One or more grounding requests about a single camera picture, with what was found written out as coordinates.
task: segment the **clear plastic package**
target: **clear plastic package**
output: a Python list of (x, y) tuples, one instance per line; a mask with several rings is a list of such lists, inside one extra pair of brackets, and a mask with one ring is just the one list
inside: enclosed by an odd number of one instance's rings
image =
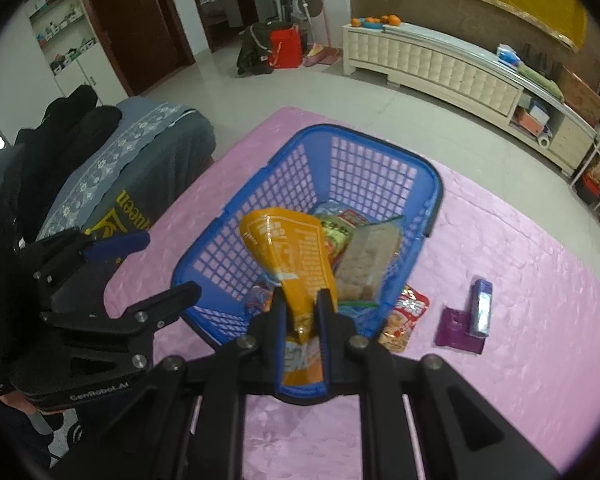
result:
[(378, 306), (382, 279), (401, 240), (398, 219), (356, 229), (335, 273), (338, 304)]

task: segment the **broom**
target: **broom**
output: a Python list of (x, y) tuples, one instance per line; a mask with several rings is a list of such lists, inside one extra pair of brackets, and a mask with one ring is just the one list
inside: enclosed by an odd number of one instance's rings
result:
[(324, 28), (327, 31), (327, 44), (329, 46), (324, 49), (327, 54), (319, 61), (319, 63), (323, 65), (332, 65), (342, 57), (342, 51), (339, 48), (331, 46), (331, 34), (329, 32), (329, 22), (327, 20), (327, 7), (324, 0), (322, 0), (322, 18), (324, 19)]
[(307, 23), (309, 25), (309, 33), (311, 34), (311, 40), (314, 42), (313, 46), (309, 50), (302, 63), (304, 66), (313, 66), (315, 64), (320, 63), (320, 60), (324, 59), (327, 56), (327, 52), (324, 51), (324, 47), (315, 43), (315, 31), (314, 25), (311, 22), (311, 15), (309, 14), (309, 5), (306, 0), (300, 0), (302, 2), (302, 8), (304, 10), (304, 15), (306, 16)]

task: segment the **cardboard box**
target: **cardboard box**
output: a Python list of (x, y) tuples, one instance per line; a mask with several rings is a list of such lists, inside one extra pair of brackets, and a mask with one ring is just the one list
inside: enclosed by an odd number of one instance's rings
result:
[(564, 102), (587, 123), (596, 126), (600, 118), (600, 96), (564, 65), (561, 65), (558, 70), (555, 81), (564, 94)]
[(530, 134), (534, 134), (536, 137), (542, 133), (544, 126), (536, 121), (529, 113), (521, 107), (516, 108), (513, 114), (513, 119), (522, 126)]

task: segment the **yellow snack bag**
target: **yellow snack bag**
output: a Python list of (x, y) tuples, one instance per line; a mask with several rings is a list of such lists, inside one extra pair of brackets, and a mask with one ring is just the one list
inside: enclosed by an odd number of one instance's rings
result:
[(334, 306), (337, 297), (320, 221), (305, 213), (272, 207), (245, 216), (240, 234), (260, 266), (282, 284), (293, 315), (295, 333), (286, 338), (283, 384), (321, 381), (315, 298), (322, 288), (329, 289)]

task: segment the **wooden door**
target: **wooden door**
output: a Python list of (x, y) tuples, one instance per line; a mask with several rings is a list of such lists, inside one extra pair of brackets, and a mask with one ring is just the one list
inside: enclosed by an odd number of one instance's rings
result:
[(169, 75), (180, 62), (158, 0), (91, 0), (111, 49), (135, 93)]
[(101, 44), (96, 43), (76, 60), (104, 105), (115, 106), (127, 98)]

